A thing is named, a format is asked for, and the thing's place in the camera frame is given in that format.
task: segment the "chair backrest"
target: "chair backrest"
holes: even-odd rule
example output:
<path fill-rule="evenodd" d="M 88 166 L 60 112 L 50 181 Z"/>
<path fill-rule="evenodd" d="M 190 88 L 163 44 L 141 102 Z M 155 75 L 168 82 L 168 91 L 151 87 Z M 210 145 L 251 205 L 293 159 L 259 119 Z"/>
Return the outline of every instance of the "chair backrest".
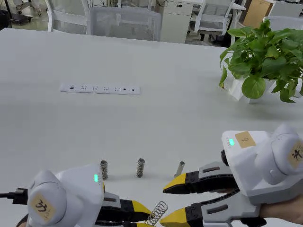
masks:
<path fill-rule="evenodd" d="M 285 28 L 303 30 L 302 18 L 270 16 L 264 17 L 263 21 L 267 19 L 270 21 L 270 28 L 272 31 L 279 31 Z"/>
<path fill-rule="evenodd" d="M 90 35 L 159 41 L 161 14 L 135 7 L 93 7 Z"/>
<path fill-rule="evenodd" d="M 130 6 L 152 10 L 153 0 L 118 0 L 118 7 Z"/>
<path fill-rule="evenodd" d="M 223 34 L 225 34 L 226 26 L 227 26 L 227 22 L 228 22 L 228 16 L 229 16 L 229 13 L 232 9 L 232 5 L 234 4 L 234 2 L 235 2 L 235 0 L 203 0 L 197 18 L 199 18 L 199 19 L 207 18 L 207 17 L 203 17 L 202 15 L 223 16 L 224 20 L 220 21 L 220 23 L 222 23 L 222 31 L 223 31 Z M 217 23 L 218 21 L 211 19 L 209 22 Z"/>
<path fill-rule="evenodd" d="M 48 31 L 89 33 L 87 0 L 45 0 L 48 7 Z"/>

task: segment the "coil spring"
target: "coil spring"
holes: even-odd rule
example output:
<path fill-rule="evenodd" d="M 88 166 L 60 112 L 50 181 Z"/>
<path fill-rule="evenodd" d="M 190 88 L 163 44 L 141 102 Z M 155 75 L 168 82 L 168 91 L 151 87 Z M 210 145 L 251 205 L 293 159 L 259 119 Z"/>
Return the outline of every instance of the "coil spring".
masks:
<path fill-rule="evenodd" d="M 145 224 L 154 226 L 161 219 L 168 208 L 169 207 L 165 202 L 160 201 L 145 221 Z"/>
<path fill-rule="evenodd" d="M 138 160 L 138 166 L 137 166 L 137 177 L 143 176 L 144 164 L 145 164 L 145 160 L 143 158 L 140 158 Z"/>
<path fill-rule="evenodd" d="M 107 179 L 108 174 L 107 174 L 107 161 L 102 160 L 101 161 L 101 171 L 102 171 L 102 178 Z"/>

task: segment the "electrical socket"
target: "electrical socket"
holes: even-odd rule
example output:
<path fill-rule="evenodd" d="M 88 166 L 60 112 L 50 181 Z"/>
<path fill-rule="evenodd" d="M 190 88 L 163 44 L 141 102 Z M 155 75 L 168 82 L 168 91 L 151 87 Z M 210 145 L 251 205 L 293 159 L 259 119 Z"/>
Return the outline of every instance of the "electrical socket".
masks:
<path fill-rule="evenodd" d="M 100 86 L 89 84 L 61 84 L 60 91 L 119 95 L 139 95 L 141 93 L 141 89 L 135 86 Z"/>

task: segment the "white plant pot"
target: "white plant pot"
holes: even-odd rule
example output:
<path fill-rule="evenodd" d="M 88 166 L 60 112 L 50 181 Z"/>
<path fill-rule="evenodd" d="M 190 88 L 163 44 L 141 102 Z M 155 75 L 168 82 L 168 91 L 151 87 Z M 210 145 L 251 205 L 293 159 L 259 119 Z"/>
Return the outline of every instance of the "white plant pot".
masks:
<path fill-rule="evenodd" d="M 229 89 L 229 94 L 234 97 L 237 101 L 241 101 L 241 102 L 245 102 L 248 104 L 253 104 L 253 103 L 258 103 L 260 101 L 260 99 L 265 96 L 266 94 L 268 94 L 268 91 L 270 90 L 270 88 L 273 86 L 274 81 L 266 81 L 266 88 L 264 91 L 264 94 L 262 95 L 262 97 L 258 98 L 258 99 L 250 99 L 247 98 L 243 93 L 242 93 L 242 85 L 244 83 L 244 78 L 241 79 L 233 79 L 232 82 L 232 86 Z"/>

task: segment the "handwritten label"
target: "handwritten label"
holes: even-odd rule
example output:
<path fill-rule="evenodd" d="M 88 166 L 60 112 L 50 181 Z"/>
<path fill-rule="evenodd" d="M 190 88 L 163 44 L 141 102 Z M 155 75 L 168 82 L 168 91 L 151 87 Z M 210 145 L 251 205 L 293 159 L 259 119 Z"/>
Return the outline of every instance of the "handwritten label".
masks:
<path fill-rule="evenodd" d="M 291 149 L 290 153 L 288 154 L 287 157 L 290 165 L 294 168 L 297 169 L 299 167 L 299 164 L 303 160 L 303 142 L 298 140 L 293 148 Z"/>
<path fill-rule="evenodd" d="M 56 212 L 55 208 L 50 204 L 50 202 L 47 201 L 40 193 L 36 194 L 30 206 L 45 221 L 45 223 L 48 223 Z"/>
<path fill-rule="evenodd" d="M 254 139 L 251 137 L 248 131 L 240 132 L 236 134 L 235 137 L 241 148 L 248 148 L 256 145 Z"/>

